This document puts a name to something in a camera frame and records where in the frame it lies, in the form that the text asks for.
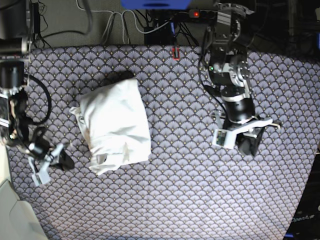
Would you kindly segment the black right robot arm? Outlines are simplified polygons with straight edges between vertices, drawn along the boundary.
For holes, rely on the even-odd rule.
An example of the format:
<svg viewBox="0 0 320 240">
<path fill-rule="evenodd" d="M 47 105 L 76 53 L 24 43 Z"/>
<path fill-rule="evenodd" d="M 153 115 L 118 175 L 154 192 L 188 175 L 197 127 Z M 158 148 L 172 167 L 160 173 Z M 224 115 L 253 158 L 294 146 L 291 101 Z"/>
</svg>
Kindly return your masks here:
<svg viewBox="0 0 320 240">
<path fill-rule="evenodd" d="M 49 119 L 52 100 L 45 85 L 25 73 L 25 58 L 30 54 L 35 36 L 40 33 L 39 8 L 30 0 L 0 2 L 0 142 L 18 148 L 28 156 L 32 180 L 36 186 L 50 182 L 48 169 L 74 169 L 74 161 L 65 152 L 65 145 L 56 146 L 44 138 L 43 126 Z M 34 121 L 26 114 L 28 95 L 25 87 L 36 82 L 47 98 L 45 118 Z"/>
</svg>

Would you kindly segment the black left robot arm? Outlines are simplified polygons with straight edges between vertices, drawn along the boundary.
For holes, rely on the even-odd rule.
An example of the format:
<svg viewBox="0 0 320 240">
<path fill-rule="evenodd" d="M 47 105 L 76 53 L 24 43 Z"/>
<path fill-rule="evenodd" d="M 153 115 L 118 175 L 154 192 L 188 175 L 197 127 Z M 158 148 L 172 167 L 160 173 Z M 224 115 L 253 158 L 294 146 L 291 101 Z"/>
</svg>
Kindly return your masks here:
<svg viewBox="0 0 320 240">
<path fill-rule="evenodd" d="M 212 85 L 204 89 L 221 106 L 213 119 L 217 128 L 212 144 L 255 156 L 266 127 L 281 128 L 271 117 L 256 113 L 248 68 L 248 46 L 254 38 L 250 21 L 255 0 L 217 0 L 215 14 L 205 30 L 199 62 L 207 68 Z"/>
</svg>

